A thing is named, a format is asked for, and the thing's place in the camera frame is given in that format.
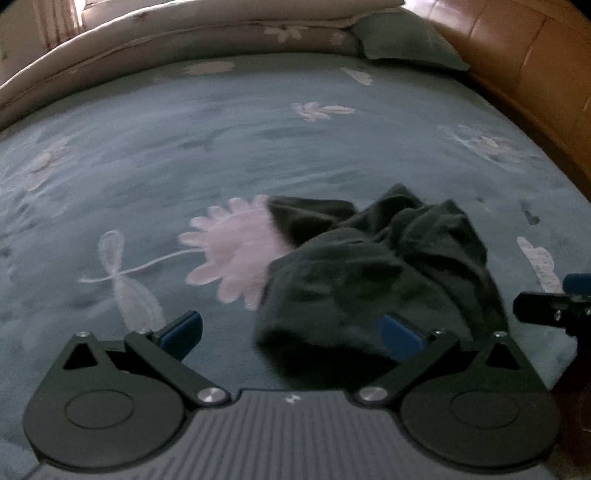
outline green pillow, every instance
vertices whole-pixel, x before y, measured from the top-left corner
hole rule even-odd
[[[413,60],[453,70],[470,68],[427,20],[404,8],[363,17],[352,30],[370,60]]]

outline fabric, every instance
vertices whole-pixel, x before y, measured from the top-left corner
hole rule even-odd
[[[264,37],[284,45],[278,34]],[[80,330],[121,339],[137,319],[132,303],[150,322],[197,310],[203,339],[184,364],[232,394],[343,388],[392,367],[359,350],[293,342],[295,361],[283,368],[269,361],[272,348],[256,347],[258,312],[246,301],[256,300],[259,278],[220,288],[250,258],[242,252],[275,235],[261,195],[340,199],[360,212],[397,183],[427,205],[453,199],[486,246],[509,331],[544,382],[554,384],[574,357],[573,339],[519,324],[511,304],[523,290],[543,290],[538,273],[549,265],[559,279],[591,271],[589,202],[513,123],[440,70],[302,52],[168,64],[28,116],[0,133],[0,159],[7,480],[34,464],[22,413],[51,363]],[[233,199],[256,210],[258,229],[237,221],[246,207]],[[221,234],[233,240],[223,251],[234,262],[207,251]],[[289,254],[263,253],[253,256],[257,273]],[[534,268],[536,258],[546,269]],[[219,271],[189,276],[210,260]]]
[[[427,20],[404,8],[361,18],[352,30],[371,60],[412,60],[453,70],[470,68]]]
[[[396,186],[362,212],[349,202],[286,197],[268,208],[298,248],[269,267],[260,345],[284,333],[386,355],[379,323],[387,313],[468,340],[508,330],[486,248],[451,200],[425,205]]]
[[[178,0],[134,10],[53,48],[1,85],[0,129],[8,127],[24,115],[52,101],[89,88],[87,76],[84,72],[78,73],[78,67],[97,58],[110,57],[121,50],[145,44],[155,38],[160,38],[166,43],[171,35],[194,29],[253,23],[274,28],[302,25],[345,28],[351,26],[360,16],[377,11],[389,11],[403,3],[403,0]],[[188,60],[186,57],[178,58],[179,53],[174,51],[174,54],[169,56],[168,63]],[[150,58],[149,53],[143,54],[140,58],[135,58],[135,63],[140,61],[143,69],[163,64],[150,63]],[[117,72],[119,77],[131,73],[129,69],[122,69],[121,66]],[[56,75],[64,74],[74,75],[69,79],[70,85],[67,88],[56,89],[56,85],[48,85]],[[103,76],[103,79],[94,85],[116,78],[111,76],[105,79],[100,68],[90,76],[96,74]],[[17,99],[20,99],[20,104],[15,104]]]
[[[47,51],[82,32],[74,0],[34,0],[33,7]]]

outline floral pattern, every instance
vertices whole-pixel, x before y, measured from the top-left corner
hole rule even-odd
[[[265,27],[265,35],[277,35],[279,43],[285,43],[289,38],[301,40],[301,30],[308,30],[308,27]]]
[[[535,274],[546,293],[562,293],[562,282],[554,273],[554,260],[544,247],[534,246],[524,237],[517,238],[521,251],[534,267]]]
[[[0,182],[2,192],[23,188],[31,192],[39,188],[54,174],[56,167],[74,158],[70,141],[74,136],[63,137],[53,142],[24,168]]]
[[[347,115],[355,113],[354,108],[340,105],[329,105],[321,107],[318,102],[294,103],[293,109],[307,122],[316,122],[317,120],[330,120],[330,114]]]
[[[212,75],[233,70],[235,63],[232,61],[203,61],[186,67],[184,71],[188,75]]]
[[[361,85],[369,86],[369,85],[371,85],[374,82],[372,80],[371,75],[369,73],[360,72],[358,70],[351,70],[351,69],[348,69],[348,68],[345,68],[345,67],[342,67],[341,68],[341,71],[342,72],[345,72],[353,80],[356,80]]]
[[[458,125],[456,128],[440,125],[447,136],[460,142],[476,155],[490,162],[500,163],[509,160],[519,163],[531,154],[520,149],[514,142],[485,127],[467,127]]]
[[[203,248],[206,263],[187,276],[190,285],[222,282],[217,297],[231,303],[244,297],[245,307],[256,310],[267,283],[269,264],[291,250],[275,229],[267,209],[267,197],[257,196],[250,205],[246,200],[228,201],[229,210],[210,207],[209,216],[196,217],[191,226],[200,232],[187,232],[179,241]]]

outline wooden bed frame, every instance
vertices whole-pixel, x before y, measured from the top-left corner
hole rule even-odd
[[[591,22],[569,0],[407,0],[406,8],[434,24],[476,86],[591,200]]]

